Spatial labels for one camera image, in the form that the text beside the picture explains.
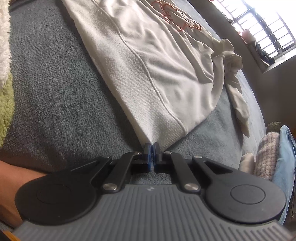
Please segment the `person forearm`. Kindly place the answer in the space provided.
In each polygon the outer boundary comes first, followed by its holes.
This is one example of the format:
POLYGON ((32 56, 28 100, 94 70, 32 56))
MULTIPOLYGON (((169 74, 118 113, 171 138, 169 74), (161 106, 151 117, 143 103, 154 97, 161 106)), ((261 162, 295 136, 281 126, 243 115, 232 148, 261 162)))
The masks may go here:
POLYGON ((11 227, 17 227, 22 219, 15 205, 17 191, 31 180, 46 176, 45 173, 1 161, 1 221, 11 227))

